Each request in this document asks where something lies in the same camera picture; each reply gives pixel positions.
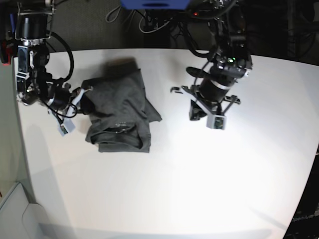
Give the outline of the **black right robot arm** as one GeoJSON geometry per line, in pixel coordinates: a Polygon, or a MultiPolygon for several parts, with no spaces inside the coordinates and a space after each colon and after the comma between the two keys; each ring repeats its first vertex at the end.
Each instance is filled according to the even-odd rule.
{"type": "Polygon", "coordinates": [[[53,0],[20,0],[17,3],[17,26],[14,33],[18,69],[15,75],[17,98],[26,106],[39,102],[57,119],[78,115],[81,91],[70,91],[68,81],[74,71],[74,56],[70,46],[52,31],[57,3],[53,0]],[[55,38],[69,57],[66,77],[53,78],[46,65],[50,60],[47,41],[55,38]]]}

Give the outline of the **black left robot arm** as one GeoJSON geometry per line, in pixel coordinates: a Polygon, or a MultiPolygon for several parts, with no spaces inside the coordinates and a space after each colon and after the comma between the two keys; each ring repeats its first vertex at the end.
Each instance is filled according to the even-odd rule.
{"type": "Polygon", "coordinates": [[[191,53],[207,60],[200,69],[187,67],[194,77],[190,93],[190,120],[225,116],[222,102],[239,103],[236,96],[227,93],[237,82],[252,70],[251,54],[247,46],[246,21],[242,6],[237,0],[204,0],[188,11],[190,18],[207,23],[214,43],[207,53],[199,53],[191,44],[190,36],[185,42],[191,53]]]}

